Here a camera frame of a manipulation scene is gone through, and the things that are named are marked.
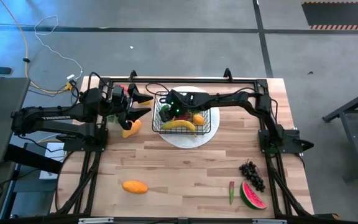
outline banana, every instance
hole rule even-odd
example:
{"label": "banana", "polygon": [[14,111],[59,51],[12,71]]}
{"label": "banana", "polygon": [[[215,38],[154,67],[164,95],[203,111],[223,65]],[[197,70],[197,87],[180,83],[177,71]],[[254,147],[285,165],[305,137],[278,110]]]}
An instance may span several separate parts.
{"label": "banana", "polygon": [[166,130],[166,129],[172,129],[172,128],[177,128],[177,127],[186,127],[188,129],[190,129],[191,132],[193,132],[193,133],[196,132],[196,127],[194,126],[194,124],[192,124],[189,121],[184,121],[184,120],[169,121],[169,122],[165,123],[161,127],[161,129]]}

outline wooden tabletop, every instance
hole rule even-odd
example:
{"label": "wooden tabletop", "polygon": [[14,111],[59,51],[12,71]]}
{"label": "wooden tabletop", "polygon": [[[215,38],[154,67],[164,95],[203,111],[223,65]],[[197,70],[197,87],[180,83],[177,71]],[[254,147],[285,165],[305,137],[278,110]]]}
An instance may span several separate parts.
{"label": "wooden tabletop", "polygon": [[[284,128],[293,127],[293,120],[284,81],[268,80],[270,96],[278,101],[278,122]],[[93,77],[91,87],[98,86]],[[88,83],[84,77],[81,91]],[[176,86],[196,86],[208,93],[232,93],[246,84],[164,83]],[[141,93],[147,93],[144,83],[137,83]],[[151,91],[161,87],[152,85]],[[270,218],[272,199],[266,163],[257,140],[259,120],[240,107],[220,108],[220,124],[215,136],[194,149],[180,149],[164,141],[152,131],[152,112],[140,118],[140,131],[121,137],[118,124],[108,123],[109,139],[102,153],[93,201],[92,216],[105,217],[205,217],[205,218]],[[75,152],[63,167],[58,183],[58,204],[62,206],[75,190],[80,179],[84,152]],[[247,207],[239,196],[244,180],[238,167],[252,160],[265,181],[264,193],[256,192],[267,204],[265,210]],[[313,213],[303,165],[295,155],[284,154],[283,165],[287,184],[297,200]],[[126,180],[139,180],[149,186],[143,195],[130,194],[122,189]],[[229,182],[234,181],[234,201],[229,204]],[[83,196],[84,209],[88,188]],[[283,197],[278,190],[280,208],[284,212]]]}

